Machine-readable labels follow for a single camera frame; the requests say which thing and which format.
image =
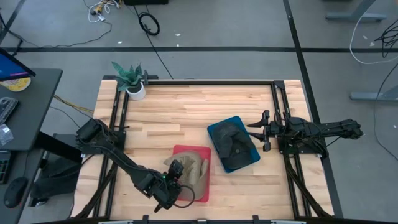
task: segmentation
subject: black desk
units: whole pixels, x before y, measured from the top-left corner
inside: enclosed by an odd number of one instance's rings
[[[75,162],[81,162],[78,149],[40,132],[45,115],[61,79],[60,69],[33,69],[36,77],[30,86],[22,92],[11,92],[0,86],[0,97],[8,96],[19,100],[19,106],[6,124],[14,139],[0,149],[13,150],[14,160],[7,184],[0,185],[0,222],[17,223],[29,196],[34,177],[42,164],[44,151],[57,154]],[[29,179],[21,204],[15,208],[6,208],[3,204],[4,193],[8,184],[17,177],[24,175]]]

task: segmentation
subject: monitor screen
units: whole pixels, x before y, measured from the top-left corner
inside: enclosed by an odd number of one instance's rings
[[[34,73],[3,50],[0,52],[0,81],[25,78]]]

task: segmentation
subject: desk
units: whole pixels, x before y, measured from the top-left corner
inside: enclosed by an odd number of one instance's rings
[[[186,209],[172,207],[154,213],[157,202],[147,199],[131,183],[130,177],[118,169],[114,189],[112,220],[250,220],[293,218],[284,160],[275,139],[270,138],[272,149],[262,151],[262,143],[253,140],[261,160],[236,172],[224,172],[206,127],[232,116],[240,116],[244,124],[260,120],[267,109],[274,114],[271,87],[264,85],[167,85],[146,86],[142,101],[129,101],[126,113],[126,143],[124,152],[137,164],[148,168],[167,170],[163,161],[172,155],[176,144],[208,146],[212,148],[210,167],[210,199],[194,203]],[[300,80],[285,80],[287,98],[292,116],[309,120],[305,96]],[[109,124],[116,81],[103,80],[99,89],[94,117]],[[119,114],[122,111],[119,101]],[[260,129],[248,128],[260,132]],[[328,212],[333,213],[321,160],[314,154],[300,155],[307,188]],[[81,169],[75,192],[72,216],[79,213],[97,188],[102,156],[97,155]],[[303,203],[296,189],[300,214]],[[104,213],[103,195],[100,215]]]
[[[40,132],[45,115],[61,79],[62,70],[44,68],[32,70],[36,73],[36,77],[32,78],[32,82],[26,90],[15,93],[0,86],[1,97],[8,96],[19,100],[19,106],[6,122],[14,139],[5,146],[0,147],[2,150],[12,150],[14,156],[7,184],[0,185],[1,223],[18,222],[29,196],[33,180],[42,162],[44,150],[81,162],[79,150]],[[25,176],[29,182],[22,202],[13,209],[6,208],[2,200],[4,193],[10,182],[24,175],[25,166]]]

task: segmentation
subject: white pot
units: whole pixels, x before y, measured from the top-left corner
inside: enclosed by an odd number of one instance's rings
[[[145,97],[144,84],[141,82],[141,89],[137,93],[131,93],[129,89],[126,90],[132,100],[142,100]]]

